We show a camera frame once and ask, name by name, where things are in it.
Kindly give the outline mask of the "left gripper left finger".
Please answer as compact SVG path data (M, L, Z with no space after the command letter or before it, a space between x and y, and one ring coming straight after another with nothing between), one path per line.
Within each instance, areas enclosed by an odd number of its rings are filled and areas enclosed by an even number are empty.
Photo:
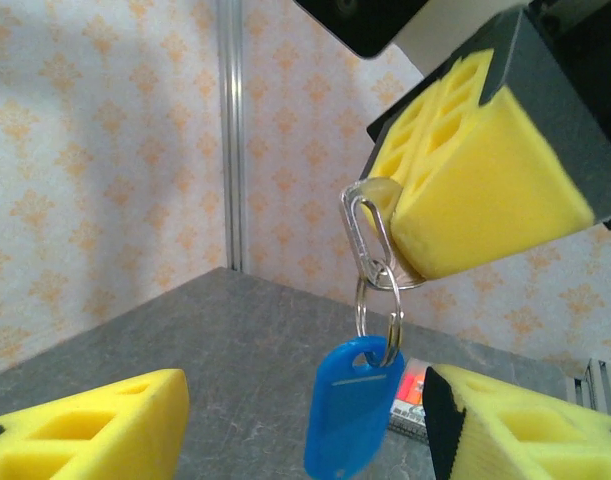
M0 415L0 480L173 480L189 418L181 369Z

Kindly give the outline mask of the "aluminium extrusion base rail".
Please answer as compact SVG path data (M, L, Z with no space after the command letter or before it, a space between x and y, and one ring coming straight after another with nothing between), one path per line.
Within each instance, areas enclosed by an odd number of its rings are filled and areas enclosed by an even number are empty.
M567 401L611 416L611 363L590 359L582 376L566 379Z

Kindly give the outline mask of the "crayon box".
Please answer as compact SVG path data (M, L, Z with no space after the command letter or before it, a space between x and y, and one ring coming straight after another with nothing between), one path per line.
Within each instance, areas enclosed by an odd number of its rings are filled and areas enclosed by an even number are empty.
M410 358L390 409L389 429L406 437L428 443L423 406L427 362Z

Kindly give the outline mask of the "silver keyring clip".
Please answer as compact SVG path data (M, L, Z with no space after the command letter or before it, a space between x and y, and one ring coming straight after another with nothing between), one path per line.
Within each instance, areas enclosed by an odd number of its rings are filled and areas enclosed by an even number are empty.
M389 218L400 192L401 187L394 180L374 177L356 181L340 194L340 212L359 276L377 290L389 290L393 283L385 279L387 268L394 272L396 265L389 236ZM366 217L374 223L383 250L382 258L375 258L369 252L357 218L359 206L367 209Z

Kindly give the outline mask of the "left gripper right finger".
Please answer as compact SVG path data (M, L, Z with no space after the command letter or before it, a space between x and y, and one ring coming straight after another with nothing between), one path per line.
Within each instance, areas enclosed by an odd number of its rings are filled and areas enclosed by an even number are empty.
M611 480L611 416L447 364L423 408L436 480Z

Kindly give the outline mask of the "blue plastic key tag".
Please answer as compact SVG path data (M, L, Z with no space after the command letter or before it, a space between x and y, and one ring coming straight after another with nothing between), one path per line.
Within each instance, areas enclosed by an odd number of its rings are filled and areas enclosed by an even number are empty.
M357 337L337 346L319 365L304 451L304 469L315 480L349 480L379 450L405 359L398 353L385 367L354 360L368 353L380 359L386 346L381 336Z

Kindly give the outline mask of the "aluminium frame post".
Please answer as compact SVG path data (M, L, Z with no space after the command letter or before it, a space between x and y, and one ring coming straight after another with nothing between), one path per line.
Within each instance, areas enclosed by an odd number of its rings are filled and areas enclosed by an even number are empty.
M224 209L228 267L246 267L242 0L217 0Z

